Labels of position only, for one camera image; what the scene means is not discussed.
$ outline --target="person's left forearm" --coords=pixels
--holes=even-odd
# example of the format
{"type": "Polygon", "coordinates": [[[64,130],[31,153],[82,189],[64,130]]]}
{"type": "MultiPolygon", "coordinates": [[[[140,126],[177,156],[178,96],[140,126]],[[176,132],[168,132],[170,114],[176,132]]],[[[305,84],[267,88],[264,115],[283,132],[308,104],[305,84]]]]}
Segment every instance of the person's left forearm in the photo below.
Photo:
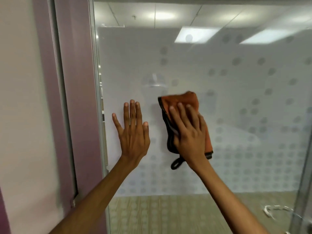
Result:
{"type": "Polygon", "coordinates": [[[105,211],[119,186],[132,171],[126,157],[121,156],[108,175],[63,219],[50,234],[85,234],[105,211]]]}

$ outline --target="cleaning cloth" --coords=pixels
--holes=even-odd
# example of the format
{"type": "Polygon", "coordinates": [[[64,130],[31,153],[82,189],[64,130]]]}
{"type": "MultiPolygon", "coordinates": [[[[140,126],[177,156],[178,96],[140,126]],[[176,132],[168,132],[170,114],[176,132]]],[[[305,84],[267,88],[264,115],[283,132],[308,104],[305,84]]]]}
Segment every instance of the cleaning cloth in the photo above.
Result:
{"type": "MultiPolygon", "coordinates": [[[[187,91],[184,94],[175,94],[175,95],[167,95],[158,97],[158,103],[162,109],[163,120],[166,124],[168,140],[167,140],[167,148],[172,153],[179,153],[177,148],[174,145],[174,135],[180,136],[179,130],[176,124],[171,119],[171,115],[169,113],[169,106],[174,106],[176,111],[178,112],[177,104],[181,102],[184,106],[187,104],[191,105],[196,112],[198,112],[199,102],[197,96],[194,92],[187,91]]],[[[208,128],[206,127],[206,143],[205,143],[205,156],[207,159],[212,158],[213,148],[211,145],[208,128]]],[[[175,170],[184,162],[184,158],[180,155],[172,164],[171,169],[175,170]]]]}

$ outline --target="person's right forearm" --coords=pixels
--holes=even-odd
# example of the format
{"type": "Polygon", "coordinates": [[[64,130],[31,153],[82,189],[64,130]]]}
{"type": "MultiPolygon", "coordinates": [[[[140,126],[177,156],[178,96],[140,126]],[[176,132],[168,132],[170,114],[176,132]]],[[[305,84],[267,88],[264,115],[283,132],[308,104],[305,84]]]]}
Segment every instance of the person's right forearm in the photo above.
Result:
{"type": "Polygon", "coordinates": [[[234,234],[268,234],[256,217],[224,184],[208,160],[193,167],[234,234]]]}

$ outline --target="frosted sticker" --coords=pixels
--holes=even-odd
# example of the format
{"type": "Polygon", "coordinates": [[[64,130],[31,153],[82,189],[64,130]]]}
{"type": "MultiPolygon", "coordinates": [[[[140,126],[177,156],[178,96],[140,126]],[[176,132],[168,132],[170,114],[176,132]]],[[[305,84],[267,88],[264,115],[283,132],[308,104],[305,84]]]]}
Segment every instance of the frosted sticker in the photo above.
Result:
{"type": "Polygon", "coordinates": [[[312,33],[269,45],[241,45],[249,32],[222,29],[206,44],[175,44],[179,29],[99,28],[109,169],[121,150],[111,114],[141,103],[150,124],[148,154],[116,196],[207,193],[166,148],[157,97],[194,91],[209,127],[211,164],[234,192],[299,186],[312,124],[312,33]]]}

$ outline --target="glass partition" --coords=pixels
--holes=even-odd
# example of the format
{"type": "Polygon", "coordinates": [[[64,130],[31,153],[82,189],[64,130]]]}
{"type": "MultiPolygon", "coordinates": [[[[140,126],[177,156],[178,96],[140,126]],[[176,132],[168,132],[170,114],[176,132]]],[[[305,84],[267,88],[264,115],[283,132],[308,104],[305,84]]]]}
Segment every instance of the glass partition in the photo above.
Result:
{"type": "Polygon", "coordinates": [[[231,233],[197,175],[167,149],[157,98],[197,94],[211,164],[271,233],[287,231],[312,125],[312,6],[197,0],[96,0],[108,170],[120,155],[111,120],[139,101],[149,152],[110,203],[111,233],[231,233]]]}

